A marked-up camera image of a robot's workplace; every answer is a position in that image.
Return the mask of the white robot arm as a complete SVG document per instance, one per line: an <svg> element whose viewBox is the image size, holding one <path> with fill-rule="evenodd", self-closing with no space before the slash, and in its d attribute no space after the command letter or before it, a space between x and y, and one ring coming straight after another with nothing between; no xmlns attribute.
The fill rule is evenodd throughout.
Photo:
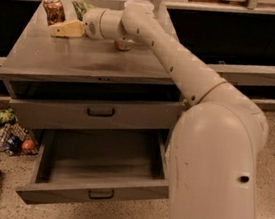
<svg viewBox="0 0 275 219"><path fill-rule="evenodd" d="M89 9L57 22L53 36L140 42L183 94L188 109L171 135L169 219L256 219L256 156L267 141L262 110L179 40L165 32L150 3Z"/></svg>

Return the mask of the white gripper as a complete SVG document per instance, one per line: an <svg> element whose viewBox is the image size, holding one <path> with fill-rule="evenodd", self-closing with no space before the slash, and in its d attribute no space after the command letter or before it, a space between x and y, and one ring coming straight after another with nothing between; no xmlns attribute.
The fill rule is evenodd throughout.
<svg viewBox="0 0 275 219"><path fill-rule="evenodd" d="M105 8L98 7L89 9L87 13L83 15L82 22L75 19L71 21L66 20L61 23L57 22L54 25L50 25L48 29L52 36L75 38L81 37L86 33L89 38L100 40L104 38L101 33L100 23L101 17L105 11Z"/></svg>

